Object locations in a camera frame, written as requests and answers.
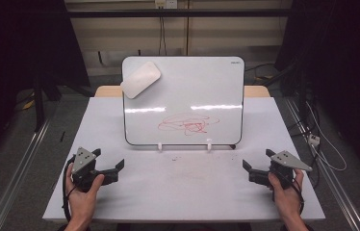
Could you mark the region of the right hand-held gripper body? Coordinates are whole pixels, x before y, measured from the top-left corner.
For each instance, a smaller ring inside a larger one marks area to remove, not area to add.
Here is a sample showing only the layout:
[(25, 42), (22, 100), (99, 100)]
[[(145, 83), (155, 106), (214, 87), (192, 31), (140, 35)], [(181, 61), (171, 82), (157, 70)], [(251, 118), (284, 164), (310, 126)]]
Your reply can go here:
[(287, 189), (294, 182), (295, 168), (305, 171), (313, 170), (290, 152), (281, 151), (270, 158), (268, 171), (252, 168), (252, 171), (248, 174), (248, 180), (259, 185), (269, 186), (269, 173), (272, 172), (279, 179), (282, 188)]

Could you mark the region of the black curtain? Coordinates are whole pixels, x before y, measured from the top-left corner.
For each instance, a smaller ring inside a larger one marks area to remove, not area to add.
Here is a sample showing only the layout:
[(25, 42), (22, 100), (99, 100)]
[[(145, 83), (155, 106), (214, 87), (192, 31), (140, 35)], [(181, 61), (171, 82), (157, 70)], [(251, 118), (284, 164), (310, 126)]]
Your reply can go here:
[(306, 77), (360, 159), (360, 0), (293, 0), (302, 16), (288, 19), (275, 67), (299, 55), (314, 29)]
[(64, 0), (0, 0), (0, 137), (21, 90), (90, 84)]

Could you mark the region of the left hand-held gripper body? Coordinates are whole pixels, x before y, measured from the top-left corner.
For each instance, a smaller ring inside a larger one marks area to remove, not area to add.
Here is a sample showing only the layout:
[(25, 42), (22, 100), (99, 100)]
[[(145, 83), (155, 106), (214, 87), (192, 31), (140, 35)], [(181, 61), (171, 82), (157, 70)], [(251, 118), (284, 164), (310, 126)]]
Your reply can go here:
[(116, 167), (107, 170), (96, 170), (96, 156), (83, 147), (79, 147), (75, 155), (72, 168), (73, 184), (82, 192), (87, 193), (94, 181), (100, 175), (104, 175), (102, 186), (112, 184), (118, 181)]

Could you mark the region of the aluminium floor rail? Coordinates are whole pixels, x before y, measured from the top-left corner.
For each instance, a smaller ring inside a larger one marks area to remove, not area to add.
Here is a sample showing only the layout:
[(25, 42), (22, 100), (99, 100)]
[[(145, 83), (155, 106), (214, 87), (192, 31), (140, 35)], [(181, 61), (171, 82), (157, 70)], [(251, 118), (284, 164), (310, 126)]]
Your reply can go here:
[(316, 159), (316, 163), (319, 167), (320, 173), (323, 175), (329, 189), (332, 191), (334, 198), (336, 199), (343, 215), (345, 216), (347, 223), (352, 231), (360, 231), (360, 214), (356, 210), (351, 199), (348, 197), (345, 189), (337, 178), (336, 170), (330, 167), (325, 160), (322, 151), (318, 151), (313, 144), (308, 143), (308, 137), (303, 136), (305, 143), (311, 150), (312, 157)]
[(17, 166), (15, 173), (7, 184), (2, 196), (0, 197), (0, 230), (2, 229), (7, 215), (15, 202), (15, 198), (26, 177), (26, 174), (33, 162), (39, 146), (46, 135), (51, 119), (47, 118), (39, 129), (34, 133), (32, 139), (23, 153), (22, 159)]

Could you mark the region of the black metal stand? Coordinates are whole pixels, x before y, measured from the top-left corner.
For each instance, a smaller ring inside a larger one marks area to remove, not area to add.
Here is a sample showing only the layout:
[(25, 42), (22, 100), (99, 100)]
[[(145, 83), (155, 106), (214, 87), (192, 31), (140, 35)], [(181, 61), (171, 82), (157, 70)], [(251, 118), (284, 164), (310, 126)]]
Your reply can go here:
[(43, 106), (43, 94), (50, 101), (59, 101), (62, 97), (57, 88), (54, 75), (49, 73), (37, 74), (34, 78), (34, 101), (36, 105), (36, 128), (38, 132), (45, 121), (45, 113)]

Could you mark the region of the white wall outlet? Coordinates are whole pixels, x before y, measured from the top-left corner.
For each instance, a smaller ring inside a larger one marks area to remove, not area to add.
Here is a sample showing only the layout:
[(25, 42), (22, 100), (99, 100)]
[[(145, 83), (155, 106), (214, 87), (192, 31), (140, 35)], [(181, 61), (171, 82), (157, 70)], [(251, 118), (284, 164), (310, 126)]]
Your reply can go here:
[(154, 0), (156, 9), (177, 9), (177, 0)]

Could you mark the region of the black horizontal bar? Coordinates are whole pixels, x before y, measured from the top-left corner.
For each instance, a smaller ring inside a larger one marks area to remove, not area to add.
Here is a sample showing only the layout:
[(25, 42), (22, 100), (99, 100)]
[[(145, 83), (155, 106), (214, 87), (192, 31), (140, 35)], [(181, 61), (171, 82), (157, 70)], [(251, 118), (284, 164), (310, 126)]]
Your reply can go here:
[(252, 10), (81, 10), (69, 11), (73, 18), (93, 17), (279, 17), (295, 15), (296, 11), (277, 9)]

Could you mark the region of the white whiteboard eraser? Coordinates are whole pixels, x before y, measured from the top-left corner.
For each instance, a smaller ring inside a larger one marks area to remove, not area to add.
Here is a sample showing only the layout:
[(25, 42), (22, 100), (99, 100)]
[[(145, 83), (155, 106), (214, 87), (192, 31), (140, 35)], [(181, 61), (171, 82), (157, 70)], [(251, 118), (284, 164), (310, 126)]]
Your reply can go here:
[(134, 99), (159, 80), (161, 75), (161, 71), (154, 63), (146, 62), (130, 74), (124, 74), (120, 87), (128, 98)]

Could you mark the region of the wooden table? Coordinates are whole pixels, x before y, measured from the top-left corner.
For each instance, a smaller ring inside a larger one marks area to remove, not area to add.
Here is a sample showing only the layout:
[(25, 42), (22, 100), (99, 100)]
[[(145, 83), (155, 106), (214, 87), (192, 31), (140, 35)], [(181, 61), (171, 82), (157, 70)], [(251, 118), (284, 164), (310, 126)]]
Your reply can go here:
[[(121, 97), (122, 90), (120, 86), (101, 86), (95, 92), (95, 97)], [(270, 93), (263, 86), (245, 86), (245, 97), (270, 97)]]

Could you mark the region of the person's right hand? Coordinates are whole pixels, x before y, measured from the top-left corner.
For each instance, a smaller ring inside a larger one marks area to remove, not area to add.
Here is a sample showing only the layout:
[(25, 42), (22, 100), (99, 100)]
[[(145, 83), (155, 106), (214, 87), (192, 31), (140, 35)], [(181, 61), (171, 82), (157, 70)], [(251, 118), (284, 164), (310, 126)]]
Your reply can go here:
[(277, 211), (282, 216), (300, 215), (301, 201), (299, 193), (302, 188), (303, 172), (295, 168), (295, 180), (292, 186), (284, 190), (280, 184), (279, 179), (273, 174), (269, 174), (269, 180), (274, 192), (274, 203)]

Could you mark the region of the white standing whiteboard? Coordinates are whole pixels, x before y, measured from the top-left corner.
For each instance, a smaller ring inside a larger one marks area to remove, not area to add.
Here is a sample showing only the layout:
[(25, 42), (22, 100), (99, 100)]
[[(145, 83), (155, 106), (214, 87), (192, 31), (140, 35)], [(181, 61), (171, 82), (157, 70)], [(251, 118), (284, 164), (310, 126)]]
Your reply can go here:
[(242, 139), (244, 60), (240, 57), (128, 57), (130, 74), (154, 63), (159, 80), (130, 99), (123, 93), (124, 134), (131, 145), (215, 145)]

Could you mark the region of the person's left hand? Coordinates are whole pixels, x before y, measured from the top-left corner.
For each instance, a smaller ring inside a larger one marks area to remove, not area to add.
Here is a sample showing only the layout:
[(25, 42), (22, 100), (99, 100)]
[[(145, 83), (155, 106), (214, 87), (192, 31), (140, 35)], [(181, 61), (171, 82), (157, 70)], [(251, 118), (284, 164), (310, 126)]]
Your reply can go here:
[(80, 192), (74, 189), (71, 180), (73, 164), (69, 164), (66, 172), (65, 192), (68, 195), (71, 219), (88, 220), (91, 222), (95, 210), (97, 192), (99, 191), (104, 175), (98, 175), (88, 192)]

